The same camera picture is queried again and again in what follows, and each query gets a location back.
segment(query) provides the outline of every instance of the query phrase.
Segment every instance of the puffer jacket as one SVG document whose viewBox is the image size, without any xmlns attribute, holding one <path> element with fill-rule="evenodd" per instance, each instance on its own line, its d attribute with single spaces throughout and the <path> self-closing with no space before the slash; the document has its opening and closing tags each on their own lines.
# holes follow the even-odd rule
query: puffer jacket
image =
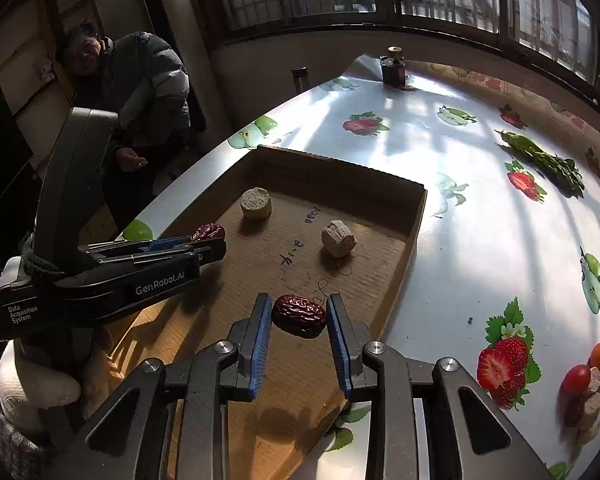
<svg viewBox="0 0 600 480">
<path fill-rule="evenodd" d="M 100 73 L 77 82 L 74 105 L 118 114 L 107 151 L 163 144 L 172 134 L 187 137 L 189 77 L 168 43 L 133 32 L 117 41 L 103 38 L 102 44 Z"/>
</svg>

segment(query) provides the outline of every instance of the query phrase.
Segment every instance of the white glove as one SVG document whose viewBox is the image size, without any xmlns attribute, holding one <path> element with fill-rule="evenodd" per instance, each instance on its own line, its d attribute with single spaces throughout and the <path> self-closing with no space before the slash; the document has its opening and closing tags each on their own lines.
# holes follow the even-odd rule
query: white glove
<svg viewBox="0 0 600 480">
<path fill-rule="evenodd" d="M 40 408 L 65 406 L 80 399 L 89 418 L 109 395 L 109 360 L 101 349 L 92 352 L 80 372 L 71 376 L 27 361 L 20 344 L 9 341 L 0 359 L 0 405 L 7 420 L 25 435 L 45 433 Z"/>
</svg>

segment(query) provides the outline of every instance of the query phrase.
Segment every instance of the cardboard tray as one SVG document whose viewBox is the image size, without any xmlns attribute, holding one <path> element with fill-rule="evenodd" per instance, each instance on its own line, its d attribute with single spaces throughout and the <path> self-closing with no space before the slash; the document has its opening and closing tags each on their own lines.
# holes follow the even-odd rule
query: cardboard tray
<svg viewBox="0 0 600 480">
<path fill-rule="evenodd" d="M 243 218 L 241 194 L 270 192 L 272 214 Z M 248 317 L 258 292 L 292 293 L 324 305 L 339 292 L 351 319 L 380 337 L 413 253 L 426 190 L 380 171 L 281 148 L 259 146 L 214 181 L 170 225 L 165 237 L 218 222 L 226 231 L 222 262 L 205 266 L 197 291 L 144 309 L 112 353 L 124 377 L 143 359 L 169 363 L 225 338 Z M 334 260 L 320 232 L 343 220 L 358 244 Z M 343 404 L 327 331 L 313 340 L 272 327 L 258 399 L 231 403 L 233 480 L 288 477 L 327 431 Z M 174 430 L 174 444 L 178 428 Z M 175 446 L 172 446 L 172 459 Z M 173 460 L 170 461 L 173 473 Z"/>
</svg>

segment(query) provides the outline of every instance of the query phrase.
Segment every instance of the jar lid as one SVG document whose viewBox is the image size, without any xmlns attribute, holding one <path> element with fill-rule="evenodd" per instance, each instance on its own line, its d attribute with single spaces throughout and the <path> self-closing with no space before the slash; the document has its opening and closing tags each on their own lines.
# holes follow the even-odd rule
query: jar lid
<svg viewBox="0 0 600 480">
<path fill-rule="evenodd" d="M 389 57 L 391 59 L 402 59 L 402 49 L 399 46 L 390 46 Z"/>
</svg>

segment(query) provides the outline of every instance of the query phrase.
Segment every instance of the knit cuff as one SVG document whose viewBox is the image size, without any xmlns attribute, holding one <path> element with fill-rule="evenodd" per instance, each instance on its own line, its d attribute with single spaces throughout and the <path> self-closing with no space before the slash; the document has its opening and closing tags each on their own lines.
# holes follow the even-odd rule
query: knit cuff
<svg viewBox="0 0 600 480">
<path fill-rule="evenodd" d="M 36 480 L 56 456 L 51 447 L 39 446 L 13 427 L 0 405 L 0 460 L 15 480 Z"/>
</svg>

